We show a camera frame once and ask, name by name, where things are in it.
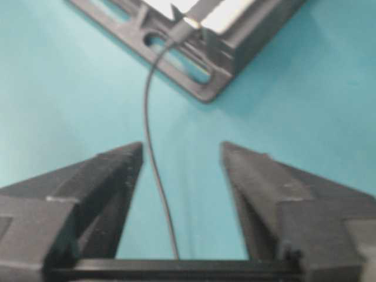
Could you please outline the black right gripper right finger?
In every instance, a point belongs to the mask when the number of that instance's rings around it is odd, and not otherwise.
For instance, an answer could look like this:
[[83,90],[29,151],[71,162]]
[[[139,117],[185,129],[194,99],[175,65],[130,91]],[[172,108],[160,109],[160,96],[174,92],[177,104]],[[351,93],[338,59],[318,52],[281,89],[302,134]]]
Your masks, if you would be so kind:
[[375,197],[225,141],[221,160],[250,257],[303,281],[375,280]]

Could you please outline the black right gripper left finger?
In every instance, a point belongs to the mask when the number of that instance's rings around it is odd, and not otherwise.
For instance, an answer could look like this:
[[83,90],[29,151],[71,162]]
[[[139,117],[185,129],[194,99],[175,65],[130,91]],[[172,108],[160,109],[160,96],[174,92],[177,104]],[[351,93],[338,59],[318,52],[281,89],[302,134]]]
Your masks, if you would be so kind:
[[1,280],[49,281],[81,258],[115,257],[143,164],[140,142],[1,189]]

